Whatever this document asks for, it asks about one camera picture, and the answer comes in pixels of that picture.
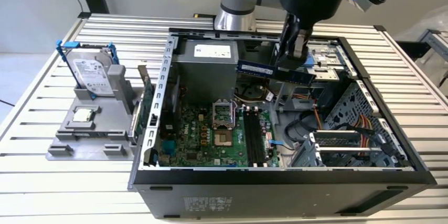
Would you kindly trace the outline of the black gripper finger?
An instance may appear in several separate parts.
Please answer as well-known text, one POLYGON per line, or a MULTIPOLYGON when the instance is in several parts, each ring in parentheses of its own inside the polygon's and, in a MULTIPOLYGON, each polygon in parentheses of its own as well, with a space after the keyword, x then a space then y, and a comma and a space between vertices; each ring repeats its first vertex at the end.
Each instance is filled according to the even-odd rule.
POLYGON ((285 44, 284 54, 281 56, 277 67, 296 70, 304 63, 302 57, 302 43, 304 36, 300 30, 300 22, 294 15, 288 15, 289 21, 289 36, 285 44))
POLYGON ((278 40, 278 49, 277 49, 277 53, 276 53, 276 64, 278 64, 281 56, 284 54, 284 50, 285 50, 285 44, 286 44, 286 40, 288 40, 288 36, 289 36, 289 21, 290 21, 290 17, 286 16, 285 17, 285 22, 284 22, 284 27, 282 27, 282 32, 281 32, 281 36, 280 36, 280 40, 278 40))

